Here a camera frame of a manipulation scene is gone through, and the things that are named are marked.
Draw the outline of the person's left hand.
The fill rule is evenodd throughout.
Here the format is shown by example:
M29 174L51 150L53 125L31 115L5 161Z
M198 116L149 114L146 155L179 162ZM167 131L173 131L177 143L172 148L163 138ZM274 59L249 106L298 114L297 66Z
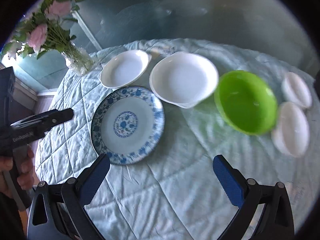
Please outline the person's left hand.
M27 191L30 190L34 183L33 178L33 157L34 153L30 146L27 148L27 157L21 164L21 175L17 178L17 182L20 187ZM1 193L5 194L9 198L13 198L11 190L8 188L7 182L4 179L3 172L9 172L13 167L13 159L9 157L1 157Z

